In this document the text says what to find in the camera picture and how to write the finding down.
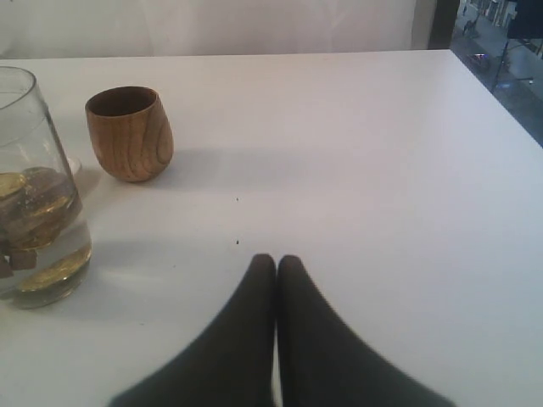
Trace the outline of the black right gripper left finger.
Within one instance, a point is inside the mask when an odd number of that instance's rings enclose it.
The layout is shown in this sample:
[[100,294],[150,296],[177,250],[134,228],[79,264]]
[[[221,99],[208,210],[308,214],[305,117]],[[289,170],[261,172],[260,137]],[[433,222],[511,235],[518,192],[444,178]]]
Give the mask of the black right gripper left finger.
[[276,266],[257,254],[221,312],[113,406],[273,406]]

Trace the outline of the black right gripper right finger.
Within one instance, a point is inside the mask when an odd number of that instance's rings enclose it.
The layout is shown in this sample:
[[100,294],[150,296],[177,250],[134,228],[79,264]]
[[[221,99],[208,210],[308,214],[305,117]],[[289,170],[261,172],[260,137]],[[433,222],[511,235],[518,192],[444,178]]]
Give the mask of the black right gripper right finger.
[[389,363],[338,316],[301,259],[277,269],[277,346],[286,406],[450,406]]

